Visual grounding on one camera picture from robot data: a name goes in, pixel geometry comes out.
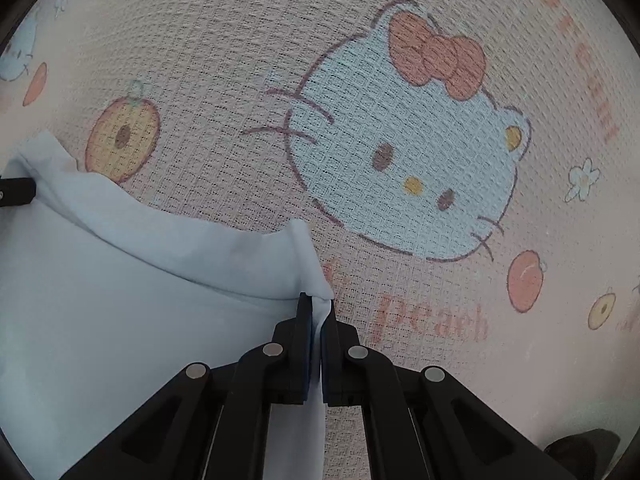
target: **silver screw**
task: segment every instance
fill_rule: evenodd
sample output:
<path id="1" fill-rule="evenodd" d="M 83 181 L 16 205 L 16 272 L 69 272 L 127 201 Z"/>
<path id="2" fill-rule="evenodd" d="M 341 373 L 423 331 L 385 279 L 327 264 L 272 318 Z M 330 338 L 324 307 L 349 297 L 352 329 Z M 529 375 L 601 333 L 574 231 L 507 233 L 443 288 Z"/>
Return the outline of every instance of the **silver screw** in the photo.
<path id="1" fill-rule="evenodd" d="M 205 373 L 207 373 L 207 369 L 202 363 L 192 363 L 187 366 L 187 377 L 190 379 L 199 379 Z"/>
<path id="2" fill-rule="evenodd" d="M 364 348 L 364 346 L 352 346 L 349 348 L 349 355 L 354 359 L 364 359 L 369 355 L 369 350 Z"/>
<path id="3" fill-rule="evenodd" d="M 439 383 L 444 379 L 444 372 L 437 366 L 430 366 L 424 371 L 424 376 L 432 383 Z"/>
<path id="4" fill-rule="evenodd" d="M 278 343 L 267 343 L 262 347 L 262 353 L 269 357 L 276 357 L 282 354 L 282 345 Z"/>

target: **cartoon character print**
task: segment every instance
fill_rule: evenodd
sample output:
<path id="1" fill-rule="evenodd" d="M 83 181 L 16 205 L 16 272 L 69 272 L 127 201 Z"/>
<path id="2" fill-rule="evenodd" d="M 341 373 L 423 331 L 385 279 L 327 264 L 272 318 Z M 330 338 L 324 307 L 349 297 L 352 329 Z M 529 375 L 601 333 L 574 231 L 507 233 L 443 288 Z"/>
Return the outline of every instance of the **cartoon character print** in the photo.
<path id="1" fill-rule="evenodd" d="M 37 8 L 22 20 L 0 56 L 0 79 L 18 79 L 33 59 L 33 43 L 36 41 Z"/>
<path id="2" fill-rule="evenodd" d="M 482 87 L 484 53 L 448 38 L 415 2 L 385 6 L 368 34 L 305 74 L 283 127 L 291 168 L 332 221 L 386 248 L 455 261 L 504 234 L 529 120 Z"/>

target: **yellow circle on ear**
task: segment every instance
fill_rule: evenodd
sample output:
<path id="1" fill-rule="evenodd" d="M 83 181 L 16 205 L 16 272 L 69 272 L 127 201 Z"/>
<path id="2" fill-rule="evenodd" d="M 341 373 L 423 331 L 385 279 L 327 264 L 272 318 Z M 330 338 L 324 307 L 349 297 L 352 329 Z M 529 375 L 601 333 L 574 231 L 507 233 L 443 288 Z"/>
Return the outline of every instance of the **yellow circle on ear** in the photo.
<path id="1" fill-rule="evenodd" d="M 522 142 L 522 131 L 517 126 L 508 126 L 504 131 L 504 142 L 507 144 L 507 150 L 512 152 Z"/>

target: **white garment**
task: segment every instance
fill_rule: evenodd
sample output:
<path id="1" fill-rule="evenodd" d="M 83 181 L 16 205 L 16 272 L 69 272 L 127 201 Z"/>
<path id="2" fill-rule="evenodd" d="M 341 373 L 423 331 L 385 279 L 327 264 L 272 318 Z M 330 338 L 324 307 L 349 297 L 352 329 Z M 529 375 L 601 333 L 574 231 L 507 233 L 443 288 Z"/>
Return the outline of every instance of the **white garment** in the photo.
<path id="1" fill-rule="evenodd" d="M 319 480 L 319 330 L 333 293 L 306 225 L 273 234 L 149 208 L 80 173 L 49 133 L 3 178 L 31 205 L 0 208 L 0 427 L 35 480 L 59 478 L 190 362 L 217 367 L 270 341 L 312 296 L 312 387 L 274 406 L 265 478 Z"/>

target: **cat eye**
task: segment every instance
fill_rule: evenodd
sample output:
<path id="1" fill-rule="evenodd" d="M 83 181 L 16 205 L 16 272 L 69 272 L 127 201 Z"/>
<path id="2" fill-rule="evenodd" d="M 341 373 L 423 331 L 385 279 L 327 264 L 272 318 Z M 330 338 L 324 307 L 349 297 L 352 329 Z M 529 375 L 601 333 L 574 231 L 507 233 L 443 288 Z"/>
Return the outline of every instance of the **cat eye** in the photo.
<path id="1" fill-rule="evenodd" d="M 455 197 L 456 194 L 451 188 L 443 191 L 442 194 L 438 197 L 438 209 L 440 211 L 446 211 L 447 209 L 449 209 L 451 207 L 451 204 L 453 204 Z"/>
<path id="2" fill-rule="evenodd" d="M 380 144 L 373 154 L 371 165 L 376 171 L 385 171 L 389 167 L 394 158 L 394 147 L 385 142 Z"/>

